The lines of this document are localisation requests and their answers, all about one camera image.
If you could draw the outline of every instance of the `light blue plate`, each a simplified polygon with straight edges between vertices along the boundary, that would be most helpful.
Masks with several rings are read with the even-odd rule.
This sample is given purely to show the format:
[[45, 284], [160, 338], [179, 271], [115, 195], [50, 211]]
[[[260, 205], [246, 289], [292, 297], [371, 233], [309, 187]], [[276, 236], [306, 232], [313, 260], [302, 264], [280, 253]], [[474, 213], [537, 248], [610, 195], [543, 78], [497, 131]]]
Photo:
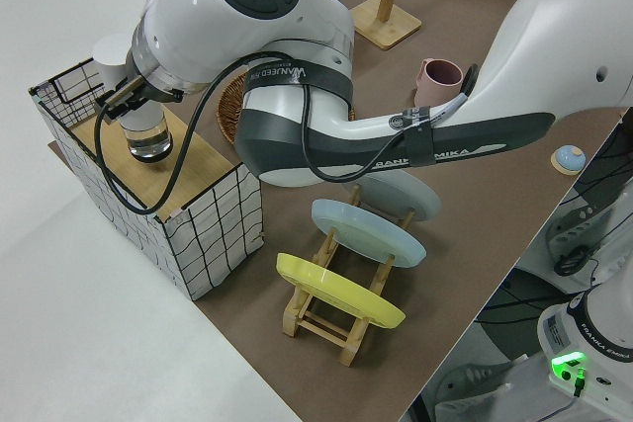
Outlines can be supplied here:
[[377, 262], [393, 255], [395, 267], [414, 267], [426, 250], [413, 236], [372, 212], [334, 200], [313, 202], [313, 221], [325, 234], [334, 227], [334, 240]]
[[351, 191], [357, 184], [364, 205], [399, 219], [404, 219], [411, 210], [415, 211], [415, 221], [431, 219], [442, 208], [433, 189], [405, 170], [368, 173], [343, 186]]

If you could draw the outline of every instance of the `wooden stand base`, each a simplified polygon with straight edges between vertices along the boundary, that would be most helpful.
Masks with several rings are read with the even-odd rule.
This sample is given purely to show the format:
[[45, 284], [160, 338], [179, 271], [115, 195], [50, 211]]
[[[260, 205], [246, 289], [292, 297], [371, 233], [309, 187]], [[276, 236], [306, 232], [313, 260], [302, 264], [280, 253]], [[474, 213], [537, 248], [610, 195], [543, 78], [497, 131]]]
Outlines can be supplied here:
[[351, 9], [356, 32], [380, 49], [389, 49], [419, 30], [422, 21], [394, 5], [386, 21], [379, 18], [381, 0], [367, 0]]
[[[349, 199], [350, 205], [360, 205], [359, 192], [360, 187], [356, 185], [353, 188]], [[405, 219], [401, 220], [399, 226], [402, 229], [407, 229], [413, 219], [413, 215], [414, 211], [411, 211]], [[329, 232], [318, 252], [313, 257], [313, 263], [326, 269], [329, 267], [336, 249], [338, 248], [338, 243], [334, 240], [335, 232], [336, 229], [334, 228]], [[371, 292], [376, 295], [380, 295], [382, 293], [383, 287], [385, 286], [387, 278], [392, 270], [394, 261], [394, 256], [390, 256], [387, 262], [378, 264], [378, 268], [369, 287]], [[295, 287], [295, 292], [284, 310], [284, 333], [288, 336], [295, 337], [299, 327], [306, 328], [321, 338], [339, 346], [341, 348], [341, 352], [338, 356], [338, 361], [344, 366], [351, 366], [352, 361], [354, 361], [354, 357], [358, 353], [360, 345], [363, 342], [365, 332], [369, 327], [369, 320], [356, 318], [352, 328], [347, 331], [310, 311], [312, 302], [312, 294], [309, 294], [299, 287]]]

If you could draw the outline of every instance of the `wire mesh basket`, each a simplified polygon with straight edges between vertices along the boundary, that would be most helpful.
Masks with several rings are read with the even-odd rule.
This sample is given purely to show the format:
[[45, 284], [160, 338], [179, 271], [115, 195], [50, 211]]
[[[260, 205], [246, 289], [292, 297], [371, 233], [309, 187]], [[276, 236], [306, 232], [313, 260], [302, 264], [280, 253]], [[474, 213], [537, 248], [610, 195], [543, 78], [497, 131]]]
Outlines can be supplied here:
[[[197, 299], [262, 246], [259, 180], [239, 164], [165, 220], [129, 211], [106, 184], [94, 153], [73, 133], [94, 116], [103, 90], [88, 59], [31, 88], [30, 94], [66, 163], [101, 213], [187, 297]], [[126, 198], [142, 207], [129, 184], [114, 179]]]

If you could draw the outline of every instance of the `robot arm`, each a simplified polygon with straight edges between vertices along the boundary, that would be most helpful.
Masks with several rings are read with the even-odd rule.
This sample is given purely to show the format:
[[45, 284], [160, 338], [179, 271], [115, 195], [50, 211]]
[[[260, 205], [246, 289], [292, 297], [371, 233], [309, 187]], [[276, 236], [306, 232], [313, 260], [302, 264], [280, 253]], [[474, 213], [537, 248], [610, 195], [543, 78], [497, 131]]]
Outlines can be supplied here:
[[177, 101], [249, 53], [284, 53], [249, 70], [235, 148], [275, 185], [345, 180], [510, 150], [573, 112], [630, 106], [631, 2], [518, 0], [455, 100], [363, 121], [347, 119], [354, 28], [336, 0], [148, 0], [128, 76]]

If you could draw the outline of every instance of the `mug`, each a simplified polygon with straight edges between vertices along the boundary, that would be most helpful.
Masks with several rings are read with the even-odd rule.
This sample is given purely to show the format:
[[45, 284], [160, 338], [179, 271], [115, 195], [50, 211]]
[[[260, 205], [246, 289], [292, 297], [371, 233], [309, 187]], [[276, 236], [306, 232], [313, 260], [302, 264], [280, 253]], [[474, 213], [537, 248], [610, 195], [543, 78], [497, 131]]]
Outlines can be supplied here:
[[417, 73], [416, 107], [440, 106], [457, 96], [464, 81], [464, 73], [447, 59], [425, 59]]

